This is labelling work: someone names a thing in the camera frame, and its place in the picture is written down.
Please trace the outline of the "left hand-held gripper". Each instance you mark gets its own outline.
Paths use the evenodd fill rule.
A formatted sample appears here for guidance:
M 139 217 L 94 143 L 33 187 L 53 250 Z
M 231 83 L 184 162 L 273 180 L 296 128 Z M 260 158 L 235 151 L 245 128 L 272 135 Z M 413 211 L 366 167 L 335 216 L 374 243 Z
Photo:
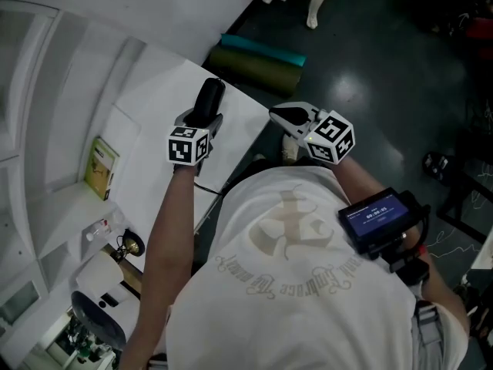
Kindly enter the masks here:
M 211 141 L 223 123 L 222 113 L 203 115 L 196 109 L 180 114 L 167 136 L 167 161 L 180 167 L 194 167 L 200 175 L 203 161 L 213 150 Z

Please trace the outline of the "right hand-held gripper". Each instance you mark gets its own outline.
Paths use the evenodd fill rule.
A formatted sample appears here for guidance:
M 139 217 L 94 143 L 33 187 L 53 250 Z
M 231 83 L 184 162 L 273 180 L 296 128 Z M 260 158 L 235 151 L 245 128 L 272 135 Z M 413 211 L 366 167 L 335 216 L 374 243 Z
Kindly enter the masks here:
M 313 160 L 337 165 L 354 148 L 352 123 L 334 110 L 290 102 L 270 108 L 269 115 Z

